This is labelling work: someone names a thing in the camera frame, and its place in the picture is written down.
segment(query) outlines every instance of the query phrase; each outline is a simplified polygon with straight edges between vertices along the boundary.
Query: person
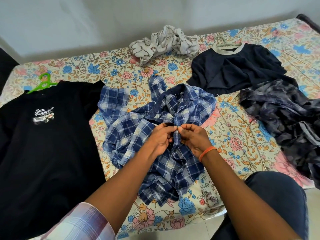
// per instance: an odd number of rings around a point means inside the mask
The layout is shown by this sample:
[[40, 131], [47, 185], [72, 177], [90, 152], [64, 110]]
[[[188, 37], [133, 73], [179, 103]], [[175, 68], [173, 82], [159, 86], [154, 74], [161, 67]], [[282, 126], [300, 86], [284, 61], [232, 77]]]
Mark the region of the person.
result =
[[242, 181], [194, 124], [160, 124], [135, 156], [41, 239], [114, 239], [150, 166], [178, 130], [181, 143], [201, 157], [227, 214], [212, 239], [307, 239], [306, 194], [289, 176], [256, 172]]

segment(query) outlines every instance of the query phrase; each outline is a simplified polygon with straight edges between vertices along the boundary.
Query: hand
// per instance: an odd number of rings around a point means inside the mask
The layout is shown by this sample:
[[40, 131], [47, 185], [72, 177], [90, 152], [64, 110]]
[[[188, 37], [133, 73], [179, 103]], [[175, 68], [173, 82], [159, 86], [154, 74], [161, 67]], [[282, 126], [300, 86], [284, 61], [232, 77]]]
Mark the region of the hand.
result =
[[146, 144], [153, 149], [152, 156], [154, 159], [164, 153], [169, 146], [169, 143], [173, 142], [172, 133], [176, 130], [176, 126], [167, 126], [165, 123], [162, 123], [153, 129]]
[[197, 158], [212, 146], [207, 131], [198, 125], [183, 124], [178, 127], [178, 132], [181, 135], [181, 143], [188, 146]]

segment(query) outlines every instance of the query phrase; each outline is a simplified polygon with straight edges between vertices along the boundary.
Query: bracelet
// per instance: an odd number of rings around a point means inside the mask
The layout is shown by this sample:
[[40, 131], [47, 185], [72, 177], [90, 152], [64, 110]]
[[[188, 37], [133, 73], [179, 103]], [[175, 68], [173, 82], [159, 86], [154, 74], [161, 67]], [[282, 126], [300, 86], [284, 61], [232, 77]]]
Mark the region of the bracelet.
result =
[[210, 147], [208, 147], [207, 149], [205, 149], [204, 152], [200, 155], [199, 161], [201, 162], [203, 156], [204, 156], [207, 152], [210, 152], [211, 150], [214, 150], [214, 149], [217, 150], [217, 148], [216, 148], [215, 146], [210, 146]]

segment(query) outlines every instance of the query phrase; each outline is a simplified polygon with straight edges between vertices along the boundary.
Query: jeans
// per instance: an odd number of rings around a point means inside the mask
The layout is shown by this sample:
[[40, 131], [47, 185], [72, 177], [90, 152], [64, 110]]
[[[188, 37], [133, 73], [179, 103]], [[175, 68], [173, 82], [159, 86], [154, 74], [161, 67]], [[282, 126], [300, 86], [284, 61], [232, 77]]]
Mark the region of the jeans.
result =
[[[308, 239], [306, 193], [292, 178], [279, 172], [262, 171], [250, 175], [245, 183], [270, 205], [302, 239]], [[239, 239], [228, 214], [225, 215], [220, 227], [211, 238], [213, 239]]]

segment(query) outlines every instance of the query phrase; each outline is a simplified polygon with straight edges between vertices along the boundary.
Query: bed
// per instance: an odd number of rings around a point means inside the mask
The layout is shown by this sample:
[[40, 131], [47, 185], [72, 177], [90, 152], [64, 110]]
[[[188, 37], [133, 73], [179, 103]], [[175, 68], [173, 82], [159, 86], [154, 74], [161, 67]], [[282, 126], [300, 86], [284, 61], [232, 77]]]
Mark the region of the bed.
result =
[[[312, 99], [320, 98], [320, 35], [305, 22], [289, 19], [200, 35], [199, 52], [210, 49], [214, 43], [221, 43], [222, 39], [217, 36], [223, 36], [227, 42], [242, 41], [265, 46], [282, 62], [287, 75], [298, 81], [303, 93]], [[26, 63], [12, 71], [0, 97], [0, 106], [18, 97], [24, 89], [35, 88], [40, 83], [38, 76], [48, 72], [53, 82], [65, 80], [93, 83], [102, 80], [110, 87], [129, 88], [132, 99], [128, 111], [131, 111], [151, 101], [149, 77], [162, 76], [168, 88], [185, 83], [191, 76], [191, 60], [190, 57], [167, 52], [140, 67], [129, 49], [121, 48]], [[239, 106], [237, 94], [234, 92], [218, 97], [216, 109], [202, 125], [225, 161], [243, 180], [256, 171], [272, 170], [289, 175], [305, 189], [313, 188], [313, 181], [303, 177], [286, 162], [274, 138], [257, 121], [252, 121]], [[117, 173], [117, 169], [102, 150], [106, 124], [99, 111], [93, 115], [89, 124], [108, 180]], [[137, 197], [117, 238], [145, 231], [178, 229], [225, 212], [220, 196], [205, 172], [177, 202], [168, 200], [160, 207], [156, 201], [145, 205]]]

